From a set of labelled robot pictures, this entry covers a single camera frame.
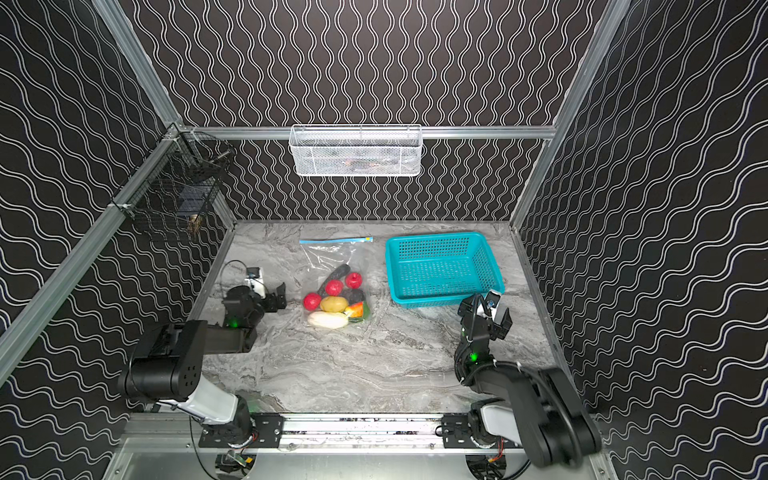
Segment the red toy tomato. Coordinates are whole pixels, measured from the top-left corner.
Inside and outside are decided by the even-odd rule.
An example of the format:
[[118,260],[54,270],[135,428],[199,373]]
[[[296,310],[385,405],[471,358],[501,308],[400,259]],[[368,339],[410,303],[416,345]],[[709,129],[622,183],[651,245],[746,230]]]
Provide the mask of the red toy tomato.
[[350,272],[346,275],[344,283],[349,289],[359,289],[363,283],[363,276],[358,272]]
[[344,282],[339,279],[332,279],[327,282],[324,292],[327,296],[340,296],[344,289]]
[[320,294],[310,292],[303,298],[303,307],[309,312],[315,311],[320,306],[322,300],[323,297]]

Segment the yellow toy potato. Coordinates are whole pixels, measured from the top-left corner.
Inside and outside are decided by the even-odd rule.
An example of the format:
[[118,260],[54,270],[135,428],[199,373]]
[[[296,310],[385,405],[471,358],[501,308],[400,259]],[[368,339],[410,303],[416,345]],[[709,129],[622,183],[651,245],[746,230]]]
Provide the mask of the yellow toy potato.
[[319,308],[327,313],[343,313],[348,306],[348,300],[341,296],[327,296],[319,304]]

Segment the clear zip top bag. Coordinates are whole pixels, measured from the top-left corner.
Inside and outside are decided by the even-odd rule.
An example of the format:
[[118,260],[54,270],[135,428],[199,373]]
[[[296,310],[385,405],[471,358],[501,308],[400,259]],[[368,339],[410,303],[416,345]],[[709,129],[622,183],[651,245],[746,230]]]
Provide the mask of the clear zip top bag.
[[302,307],[307,323],[337,330],[371,316],[371,236],[303,239]]

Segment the teal plastic basket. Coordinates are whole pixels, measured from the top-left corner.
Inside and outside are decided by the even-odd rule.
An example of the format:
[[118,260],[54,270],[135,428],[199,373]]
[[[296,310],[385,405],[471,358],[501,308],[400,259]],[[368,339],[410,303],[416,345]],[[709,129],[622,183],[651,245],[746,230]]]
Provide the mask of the teal plastic basket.
[[477,232],[390,238],[385,263],[390,296],[403,308],[458,305],[474,294],[505,291],[492,249]]

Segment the dark toy eggplant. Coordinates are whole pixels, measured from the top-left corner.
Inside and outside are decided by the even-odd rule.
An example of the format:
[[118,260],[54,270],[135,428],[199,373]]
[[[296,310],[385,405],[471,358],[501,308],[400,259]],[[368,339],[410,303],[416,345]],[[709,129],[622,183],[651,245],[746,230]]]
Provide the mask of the dark toy eggplant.
[[350,289],[347,291],[347,300],[351,305],[364,302],[366,300],[365,292],[362,289]]

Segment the orange red toy pepper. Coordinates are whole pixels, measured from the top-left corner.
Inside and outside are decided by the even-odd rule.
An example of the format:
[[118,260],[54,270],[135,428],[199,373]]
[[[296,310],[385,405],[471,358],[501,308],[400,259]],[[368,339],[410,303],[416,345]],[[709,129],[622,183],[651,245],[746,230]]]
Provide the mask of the orange red toy pepper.
[[365,320],[369,314],[369,308],[366,301],[361,301],[352,305],[349,305],[345,310],[344,314],[348,318],[348,320],[352,323],[358,323],[363,320]]

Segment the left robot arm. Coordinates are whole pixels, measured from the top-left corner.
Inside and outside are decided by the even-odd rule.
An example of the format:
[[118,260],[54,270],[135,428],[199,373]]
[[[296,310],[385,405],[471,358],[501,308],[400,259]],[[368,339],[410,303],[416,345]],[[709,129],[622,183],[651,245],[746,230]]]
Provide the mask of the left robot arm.
[[190,320],[164,324],[145,333],[118,379],[121,395],[171,406],[199,422],[216,441],[241,445],[256,433],[247,402],[203,375],[203,359],[214,354],[245,354],[267,313],[287,307],[286,285],[260,294],[248,285],[233,287],[223,298],[222,324]]

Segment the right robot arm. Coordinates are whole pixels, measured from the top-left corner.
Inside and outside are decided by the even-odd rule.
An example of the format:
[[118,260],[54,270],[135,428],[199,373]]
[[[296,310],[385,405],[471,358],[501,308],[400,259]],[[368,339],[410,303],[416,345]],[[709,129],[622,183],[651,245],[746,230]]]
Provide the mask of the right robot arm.
[[457,309],[455,377],[487,397],[470,407],[469,439],[481,448],[516,444],[540,468],[579,467],[602,450],[598,428],[562,369],[536,369],[491,353],[491,343],[505,339],[513,325],[508,311],[498,312],[500,299],[491,290],[463,299]]

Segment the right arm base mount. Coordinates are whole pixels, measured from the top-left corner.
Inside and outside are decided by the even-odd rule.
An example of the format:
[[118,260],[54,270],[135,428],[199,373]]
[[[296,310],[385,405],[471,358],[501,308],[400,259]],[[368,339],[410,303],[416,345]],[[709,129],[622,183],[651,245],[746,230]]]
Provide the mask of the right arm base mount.
[[475,479],[519,479],[531,465],[529,460],[523,460],[514,466],[506,454],[519,448],[520,444],[491,434],[482,424],[480,414],[474,411],[443,415],[434,433],[446,449],[477,447],[489,450],[489,453],[465,456],[467,468]]

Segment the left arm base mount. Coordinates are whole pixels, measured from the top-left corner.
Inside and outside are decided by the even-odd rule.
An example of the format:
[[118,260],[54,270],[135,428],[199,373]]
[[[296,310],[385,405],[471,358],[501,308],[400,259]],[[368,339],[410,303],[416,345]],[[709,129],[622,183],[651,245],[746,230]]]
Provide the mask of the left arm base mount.
[[285,418],[277,413],[254,413],[248,419],[237,414],[230,424],[203,425],[196,452],[225,448],[214,459],[214,479],[244,479],[255,466],[256,454],[249,448],[276,448],[283,435]]

